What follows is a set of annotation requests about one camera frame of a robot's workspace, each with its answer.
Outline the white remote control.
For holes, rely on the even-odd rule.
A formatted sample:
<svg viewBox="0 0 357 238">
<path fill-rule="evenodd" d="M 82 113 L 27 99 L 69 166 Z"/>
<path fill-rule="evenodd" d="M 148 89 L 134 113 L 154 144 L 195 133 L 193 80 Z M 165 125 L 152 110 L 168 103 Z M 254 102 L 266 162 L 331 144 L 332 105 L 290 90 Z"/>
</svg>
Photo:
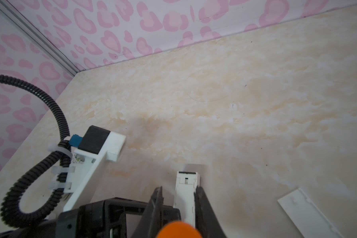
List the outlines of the white remote control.
<svg viewBox="0 0 357 238">
<path fill-rule="evenodd" d="M 177 172 L 174 208 L 180 211 L 181 220 L 195 227 L 194 193 L 200 185 L 198 172 Z"/>
</svg>

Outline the orange black screwdriver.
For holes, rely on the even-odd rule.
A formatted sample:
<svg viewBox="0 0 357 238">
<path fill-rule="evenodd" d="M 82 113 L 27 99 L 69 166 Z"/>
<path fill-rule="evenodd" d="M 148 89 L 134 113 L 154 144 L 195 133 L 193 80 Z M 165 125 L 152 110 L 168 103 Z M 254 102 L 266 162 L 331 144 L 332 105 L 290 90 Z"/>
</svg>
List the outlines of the orange black screwdriver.
<svg viewBox="0 0 357 238">
<path fill-rule="evenodd" d="M 174 221 L 165 225 L 158 232 L 156 238 L 202 238 L 202 235 L 192 225 Z"/>
</svg>

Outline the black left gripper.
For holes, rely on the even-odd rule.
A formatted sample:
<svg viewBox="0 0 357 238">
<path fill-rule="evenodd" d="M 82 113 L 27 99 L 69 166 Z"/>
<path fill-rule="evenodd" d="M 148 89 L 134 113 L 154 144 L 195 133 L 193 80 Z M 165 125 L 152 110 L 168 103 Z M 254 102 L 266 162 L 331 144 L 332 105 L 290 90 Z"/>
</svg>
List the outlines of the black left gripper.
<svg viewBox="0 0 357 238">
<path fill-rule="evenodd" d="M 57 219 L 55 237 L 126 238 L 127 235 L 132 236 L 147 204 L 147 202 L 116 197 L 64 212 Z M 180 221 L 180 211 L 163 205 L 162 220 L 162 228 L 170 222 Z"/>
</svg>

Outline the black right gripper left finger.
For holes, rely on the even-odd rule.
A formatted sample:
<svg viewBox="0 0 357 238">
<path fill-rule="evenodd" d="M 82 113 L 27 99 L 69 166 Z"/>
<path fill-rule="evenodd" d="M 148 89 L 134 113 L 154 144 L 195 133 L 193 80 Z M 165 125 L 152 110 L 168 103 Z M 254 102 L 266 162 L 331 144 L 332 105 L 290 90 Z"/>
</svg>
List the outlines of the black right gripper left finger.
<svg viewBox="0 0 357 238">
<path fill-rule="evenodd" d="M 163 189 L 157 187 L 142 214 L 132 238 L 155 238 L 163 225 Z"/>
</svg>

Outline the white battery cover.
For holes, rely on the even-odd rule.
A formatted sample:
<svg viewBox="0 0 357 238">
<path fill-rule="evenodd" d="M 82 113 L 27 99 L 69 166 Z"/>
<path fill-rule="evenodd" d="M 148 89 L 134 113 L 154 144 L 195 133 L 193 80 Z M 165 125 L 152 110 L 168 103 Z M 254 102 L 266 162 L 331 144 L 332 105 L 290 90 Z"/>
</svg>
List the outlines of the white battery cover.
<svg viewBox="0 0 357 238">
<path fill-rule="evenodd" d="M 300 188 L 277 200 L 305 238 L 342 238 L 343 235 Z"/>
</svg>

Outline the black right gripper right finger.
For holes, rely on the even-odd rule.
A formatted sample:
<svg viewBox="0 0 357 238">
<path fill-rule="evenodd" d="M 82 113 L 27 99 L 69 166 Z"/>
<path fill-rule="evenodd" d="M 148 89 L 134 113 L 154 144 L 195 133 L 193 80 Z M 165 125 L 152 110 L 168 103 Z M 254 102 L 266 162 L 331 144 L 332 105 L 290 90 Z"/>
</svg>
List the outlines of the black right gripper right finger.
<svg viewBox="0 0 357 238">
<path fill-rule="evenodd" d="M 194 193 L 195 228 L 203 238 L 226 238 L 204 189 L 198 186 Z"/>
</svg>

